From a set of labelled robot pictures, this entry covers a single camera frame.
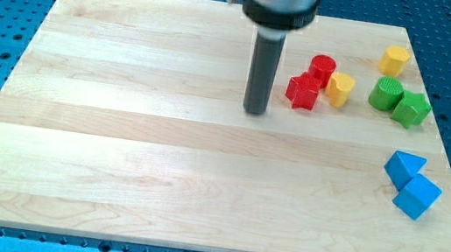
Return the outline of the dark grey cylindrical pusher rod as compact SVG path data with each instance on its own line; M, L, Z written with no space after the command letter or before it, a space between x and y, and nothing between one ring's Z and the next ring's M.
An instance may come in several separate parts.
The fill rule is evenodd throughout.
M243 96L244 110L250 115L263 115L267 109L284 42L284 34L266 35L257 32Z

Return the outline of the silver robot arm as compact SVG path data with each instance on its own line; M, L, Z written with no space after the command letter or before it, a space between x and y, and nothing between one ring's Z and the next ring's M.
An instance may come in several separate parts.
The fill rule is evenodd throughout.
M257 26L243 96L243 110L260 116L267 110L278 62L289 31L313 22L320 0L227 0L240 3L242 11Z

